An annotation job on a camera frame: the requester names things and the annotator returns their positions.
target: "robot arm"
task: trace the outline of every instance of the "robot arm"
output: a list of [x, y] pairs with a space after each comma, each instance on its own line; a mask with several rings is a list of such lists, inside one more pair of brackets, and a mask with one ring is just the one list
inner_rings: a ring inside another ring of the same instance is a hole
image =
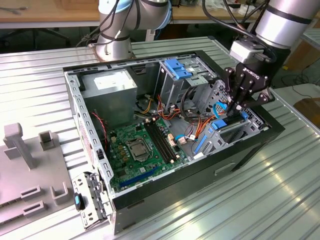
[[130, 59], [130, 31], [162, 29], [171, 20], [172, 7], [168, 0], [100, 0], [100, 22], [115, 13], [100, 26], [96, 53], [103, 61]]
[[[229, 93], [227, 115], [273, 100], [269, 92], [271, 79], [319, 8], [320, 0], [271, 0], [256, 28], [256, 38], [243, 38], [232, 44], [230, 55], [240, 63], [235, 70], [225, 69], [223, 80]], [[252, 100], [251, 96], [258, 92], [257, 100]]]
[[[239, 64], [235, 69], [227, 67], [222, 77], [229, 94], [227, 115], [273, 100], [271, 80], [319, 8], [320, 0], [270, 0], [253, 35], [210, 15], [202, 0], [208, 18], [247, 37], [233, 42], [230, 55]], [[172, 7], [169, 0], [100, 0], [99, 12], [102, 24], [96, 53], [103, 61], [114, 61], [133, 56], [130, 31], [164, 28]], [[257, 100], [251, 98], [254, 93], [259, 93]]]

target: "aluminum table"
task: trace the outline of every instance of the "aluminum table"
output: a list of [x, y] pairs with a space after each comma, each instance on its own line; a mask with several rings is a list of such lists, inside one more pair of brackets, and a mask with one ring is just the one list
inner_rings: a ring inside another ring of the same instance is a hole
[[[137, 57], [204, 50], [222, 68], [236, 61], [207, 37], [133, 43]], [[90, 170], [73, 120], [62, 67], [96, 63], [89, 48], [0, 55], [2, 125], [19, 122], [24, 138], [59, 135], [71, 178]], [[264, 107], [285, 131], [245, 167], [113, 236], [105, 222], [84, 231], [70, 206], [1, 239], [319, 239], [319, 130], [281, 96]]]

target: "metal bracket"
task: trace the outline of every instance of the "metal bracket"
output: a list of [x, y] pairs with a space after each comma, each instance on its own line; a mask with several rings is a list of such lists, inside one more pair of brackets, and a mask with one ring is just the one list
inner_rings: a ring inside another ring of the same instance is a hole
[[103, 183], [95, 173], [83, 172], [72, 179], [77, 196], [81, 195], [84, 209], [80, 210], [81, 220], [85, 229], [104, 221], [113, 214], [108, 193], [103, 190]]

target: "blue plastic latch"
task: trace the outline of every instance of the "blue plastic latch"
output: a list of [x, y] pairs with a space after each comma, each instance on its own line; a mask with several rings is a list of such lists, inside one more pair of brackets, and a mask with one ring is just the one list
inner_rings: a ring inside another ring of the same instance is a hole
[[223, 119], [219, 119], [211, 123], [211, 126], [214, 128], [214, 130], [218, 130], [220, 128], [227, 126], [227, 124]]
[[247, 120], [249, 118], [248, 113], [246, 113], [245, 111], [241, 113], [241, 116], [244, 118], [244, 120]]
[[207, 139], [207, 135], [204, 135], [201, 139], [201, 141], [199, 142], [198, 146], [196, 147], [194, 153], [197, 154], [198, 151], [200, 150], [201, 146], [204, 144], [205, 140]]
[[192, 73], [188, 72], [184, 65], [181, 64], [177, 59], [168, 59], [164, 61], [165, 65], [175, 75], [176, 79], [186, 79], [192, 77]]
[[79, 196], [75, 196], [74, 201], [75, 201], [75, 204], [79, 204], [80, 203]]

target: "black power cable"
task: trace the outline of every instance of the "black power cable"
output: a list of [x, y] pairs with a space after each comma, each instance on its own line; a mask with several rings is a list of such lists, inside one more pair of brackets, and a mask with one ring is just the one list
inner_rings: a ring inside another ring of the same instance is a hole
[[254, 25], [252, 27], [252, 29], [250, 30], [250, 33], [252, 34], [256, 34], [256, 29], [258, 27], [258, 24], [260, 23], [260, 20], [262, 18], [262, 16], [264, 15], [265, 11], [267, 10], [267, 7], [269, 5], [269, 2], [270, 0], [266, 0], [265, 1], [265, 5], [264, 7], [262, 8], [261, 12], [260, 12], [260, 15], [258, 16], [258, 18], [256, 19], [256, 21], [254, 22]]
[[292, 87], [292, 90], [295, 91], [297, 94], [303, 96], [303, 97], [309, 97], [312, 99], [312, 97], [310, 95], [304, 95], [304, 94], [301, 94], [300, 92], [298, 92], [297, 90], [295, 90], [294, 88], [294, 85], [287, 85], [284, 81], [284, 78], [287, 78], [287, 77], [295, 77], [293, 79], [293, 82], [295, 85], [301, 85], [301, 84], [309, 84], [309, 78], [307, 75], [304, 74], [304, 71], [309, 68], [310, 66], [312, 66], [313, 64], [315, 64], [316, 62], [318, 62], [320, 60], [320, 58], [318, 58], [317, 60], [315, 60], [313, 63], [309, 64], [308, 66], [306, 66], [304, 69], [302, 69], [301, 73], [300, 74], [290, 74], [290, 75], [286, 75], [286, 76], [283, 76], [281, 77], [281, 82], [284, 86], [286, 87]]
[[[130, 5], [130, 7], [129, 7], [129, 10], [128, 10], [126, 16], [125, 16], [125, 19], [124, 19], [124, 21], [123, 21], [123, 24], [122, 24], [122, 26], [121, 26], [121, 29], [119, 30], [118, 33], [122, 32], [122, 30], [124, 29], [125, 24], [126, 24], [126, 21], [127, 21], [127, 18], [128, 18], [129, 14], [130, 14], [130, 11], [131, 11], [133, 5], [134, 5], [134, 0], [131, 1], [131, 5]], [[103, 30], [98, 34], [98, 36], [100, 36], [101, 34], [103, 34], [104, 31], [106, 31], [106, 30], [109, 29], [110, 27], [108, 26], [107, 28], [103, 29]], [[108, 44], [111, 44], [111, 43], [113, 43], [113, 42], [117, 39], [116, 36], [115, 36], [110, 42], [106, 42], [106, 43], [95, 43], [94, 45], [97, 46], [97, 45], [108, 45]]]
[[110, 18], [111, 14], [114, 14], [114, 12], [116, 12], [118, 3], [120, 2], [120, 0], [116, 0], [113, 8], [111, 9], [111, 11], [109, 12], [109, 14], [103, 19], [103, 21], [99, 24], [99, 26], [97, 26], [93, 31], [91, 31], [89, 34], [85, 35], [80, 42], [78, 42], [78, 44], [75, 46], [76, 48], [79, 47], [79, 45], [81, 43], [83, 43], [84, 41], [89, 41], [92, 39], [91, 35], [93, 35], [96, 31], [98, 31], [100, 29], [100, 27]]
[[247, 36], [248, 38], [256, 41], [257, 43], [259, 43], [260, 45], [262, 45], [270, 54], [270, 59], [266, 59], [266, 62], [268, 63], [274, 63], [277, 60], [277, 55], [275, 53], [275, 51], [273, 50], [273, 48], [271, 46], [268, 46], [264, 41], [262, 41], [260, 38], [258, 38], [257, 36], [253, 35], [252, 33], [244, 30], [244, 29], [240, 29], [236, 26], [233, 26], [231, 24], [228, 24], [224, 21], [219, 20], [218, 18], [212, 16], [207, 8], [206, 8], [206, 0], [202, 0], [202, 10], [204, 12], [204, 14], [212, 21], [216, 22], [217, 24], [220, 24], [221, 26], [225, 27], [225, 28], [229, 28], [231, 30], [234, 30], [235, 32], [242, 34], [244, 36]]
[[253, 9], [246, 17], [243, 18], [242, 23], [247, 21], [253, 14], [255, 14], [258, 10], [260, 10], [263, 6], [265, 6], [267, 3], [266, 1], [262, 2], [257, 6], [255, 9]]
[[234, 14], [232, 13], [228, 3], [227, 3], [227, 0], [223, 0], [223, 3], [224, 3], [224, 6], [226, 8], [226, 10], [228, 11], [230, 17], [232, 18], [232, 20], [234, 21], [234, 23], [239, 26], [239, 22], [237, 21], [237, 19], [235, 18]]

